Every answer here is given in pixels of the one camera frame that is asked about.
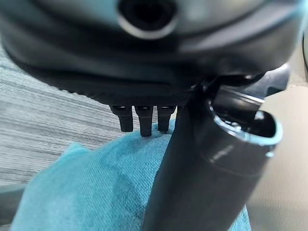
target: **black pipe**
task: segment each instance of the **black pipe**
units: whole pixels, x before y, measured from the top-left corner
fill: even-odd
[[[207,102],[178,117],[145,212],[143,231],[224,231],[236,219],[282,137],[258,112],[250,133],[225,123]]]

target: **teal cloth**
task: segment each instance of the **teal cloth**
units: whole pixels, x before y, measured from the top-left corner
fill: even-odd
[[[133,132],[95,151],[72,144],[29,183],[12,231],[140,230],[173,129],[174,121],[164,134],[154,124],[149,138]],[[246,208],[230,230],[251,230]]]

